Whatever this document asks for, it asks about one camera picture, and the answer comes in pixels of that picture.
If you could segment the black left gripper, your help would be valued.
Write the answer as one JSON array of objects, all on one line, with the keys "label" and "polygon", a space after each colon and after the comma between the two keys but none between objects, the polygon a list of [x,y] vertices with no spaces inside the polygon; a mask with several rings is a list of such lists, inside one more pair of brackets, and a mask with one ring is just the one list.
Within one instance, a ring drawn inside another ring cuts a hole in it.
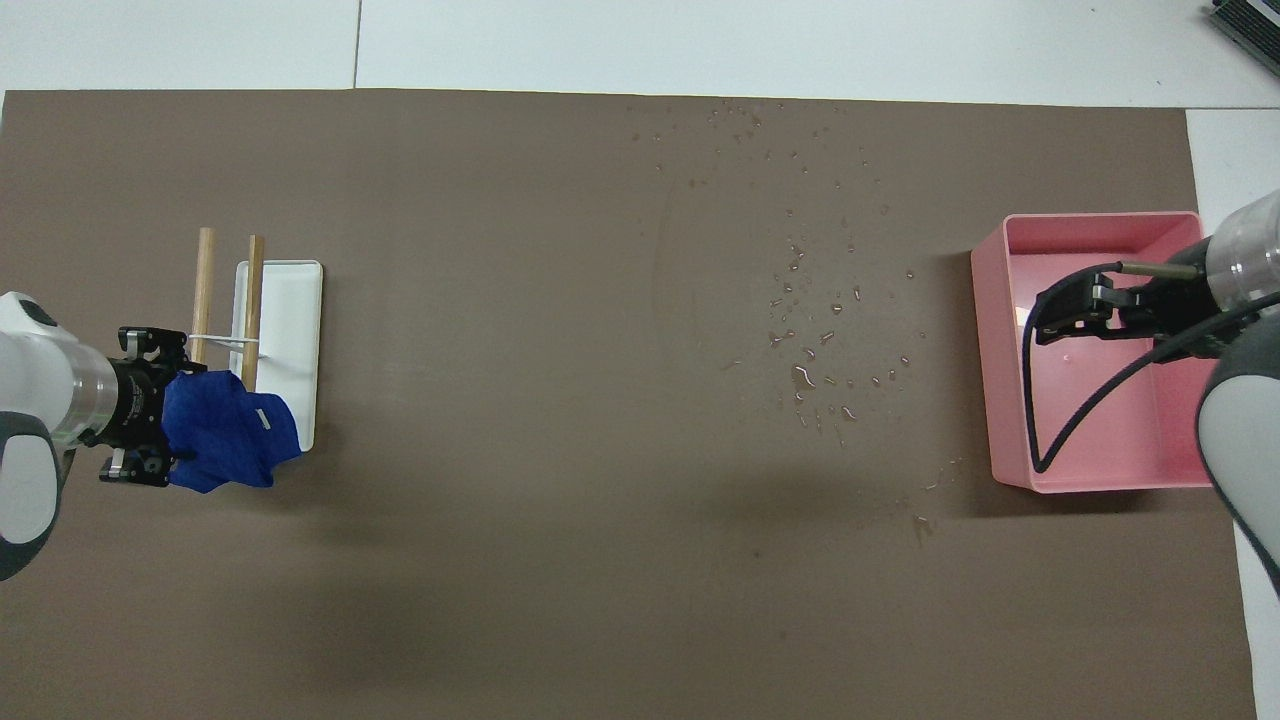
[{"label": "black left gripper", "polygon": [[178,375],[209,370],[191,355],[191,337],[180,331],[123,325],[118,343],[125,359],[109,361],[116,379],[116,404],[100,443],[111,448],[99,480],[163,488],[177,465],[161,427],[168,386]]}]

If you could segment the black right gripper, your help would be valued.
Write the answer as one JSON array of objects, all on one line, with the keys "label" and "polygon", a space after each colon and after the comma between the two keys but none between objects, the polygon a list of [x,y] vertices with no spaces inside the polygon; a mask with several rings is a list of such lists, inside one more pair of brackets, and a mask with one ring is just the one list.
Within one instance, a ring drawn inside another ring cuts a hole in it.
[{"label": "black right gripper", "polygon": [[1121,341],[1152,337],[1153,347],[1160,347],[1193,325],[1217,316],[1221,307],[1204,277],[1211,240],[1201,240],[1165,260],[1171,265],[1193,266],[1199,273],[1196,278],[1155,278],[1144,286],[1153,332],[1142,325],[1110,325],[1116,310],[1134,307],[1139,302],[1137,290],[1116,287],[1103,272],[1078,272],[1038,293],[1036,345],[1048,346],[1075,338]]}]

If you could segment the blue towel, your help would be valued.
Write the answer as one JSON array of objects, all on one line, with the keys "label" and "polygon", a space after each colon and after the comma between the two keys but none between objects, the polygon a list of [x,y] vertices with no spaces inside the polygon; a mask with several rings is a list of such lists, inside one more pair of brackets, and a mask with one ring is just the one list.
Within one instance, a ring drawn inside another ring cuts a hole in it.
[{"label": "blue towel", "polygon": [[285,401],[247,391],[232,372],[175,377],[161,429],[175,459],[168,482],[201,495],[228,483],[270,488],[275,469],[303,454]]}]

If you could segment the pink plastic bin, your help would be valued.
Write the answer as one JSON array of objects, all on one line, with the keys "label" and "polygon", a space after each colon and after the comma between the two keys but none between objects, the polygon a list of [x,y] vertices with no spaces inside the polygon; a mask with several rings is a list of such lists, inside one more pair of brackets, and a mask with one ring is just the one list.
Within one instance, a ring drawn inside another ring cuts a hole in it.
[{"label": "pink plastic bin", "polygon": [[1193,211],[1015,214],[970,255],[993,478],[1041,495],[1210,484],[1196,445],[1196,407],[1210,360],[1155,364],[1110,393],[1046,471],[1032,466],[1020,342],[1036,296],[1100,263],[1161,263],[1203,236]]}]

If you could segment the wooden rack rod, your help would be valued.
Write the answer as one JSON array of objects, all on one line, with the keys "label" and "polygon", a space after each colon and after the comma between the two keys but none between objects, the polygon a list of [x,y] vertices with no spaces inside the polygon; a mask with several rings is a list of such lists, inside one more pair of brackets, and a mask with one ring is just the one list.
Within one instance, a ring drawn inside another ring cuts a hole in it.
[{"label": "wooden rack rod", "polygon": [[243,306],[244,346],[239,374],[239,378],[248,392],[256,391],[259,379],[265,245],[266,241],[261,234],[250,236]]},{"label": "wooden rack rod", "polygon": [[201,365],[205,364],[206,355],[216,246],[216,231],[212,227],[201,227],[198,229],[195,296],[188,342],[191,361]]}]

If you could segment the white rack base tray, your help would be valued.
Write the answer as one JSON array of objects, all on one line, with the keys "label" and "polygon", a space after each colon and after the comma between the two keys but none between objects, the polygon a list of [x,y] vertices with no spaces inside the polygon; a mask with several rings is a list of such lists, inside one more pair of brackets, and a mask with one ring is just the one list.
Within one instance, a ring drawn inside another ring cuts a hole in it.
[{"label": "white rack base tray", "polygon": [[323,265],[266,260],[255,391],[280,397],[294,418],[302,452],[314,447],[323,310]]}]

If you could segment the grey laptop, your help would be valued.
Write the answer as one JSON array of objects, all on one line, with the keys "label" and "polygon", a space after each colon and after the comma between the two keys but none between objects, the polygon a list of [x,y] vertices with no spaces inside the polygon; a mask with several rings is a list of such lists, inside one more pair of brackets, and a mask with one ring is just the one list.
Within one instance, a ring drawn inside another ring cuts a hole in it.
[{"label": "grey laptop", "polygon": [[1280,56],[1280,0],[1211,0],[1208,18],[1252,51]]}]

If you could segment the brown table mat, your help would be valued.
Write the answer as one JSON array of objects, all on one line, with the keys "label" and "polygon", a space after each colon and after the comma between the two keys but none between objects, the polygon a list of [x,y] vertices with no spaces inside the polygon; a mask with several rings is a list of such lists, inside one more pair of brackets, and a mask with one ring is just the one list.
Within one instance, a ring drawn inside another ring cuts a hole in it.
[{"label": "brown table mat", "polygon": [[116,354],[325,270],[314,450],[99,480],[0,582],[0,720],[1253,720],[1213,492],[989,471],[969,252],[1192,210],[1181,111],[13,92],[0,292]]}]

